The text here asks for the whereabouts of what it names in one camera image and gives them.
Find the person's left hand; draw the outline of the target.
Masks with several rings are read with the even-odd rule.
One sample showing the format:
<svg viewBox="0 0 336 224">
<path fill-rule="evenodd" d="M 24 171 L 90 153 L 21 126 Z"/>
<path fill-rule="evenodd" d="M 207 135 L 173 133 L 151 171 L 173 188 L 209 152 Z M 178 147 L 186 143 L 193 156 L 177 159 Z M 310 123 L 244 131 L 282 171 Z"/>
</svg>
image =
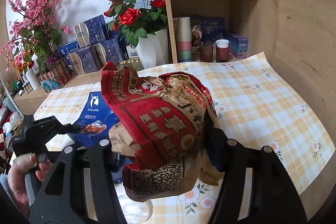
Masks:
<svg viewBox="0 0 336 224">
<path fill-rule="evenodd" d="M 25 173 L 38 166 L 35 175 L 40 182 L 43 182 L 52 165 L 52 162 L 49 160 L 37 164 L 37 156 L 34 153 L 21 155 L 13 161 L 13 165 L 7 176 L 7 186 L 15 206 L 25 218 L 29 213 L 29 198 L 25 187 Z"/>
</svg>

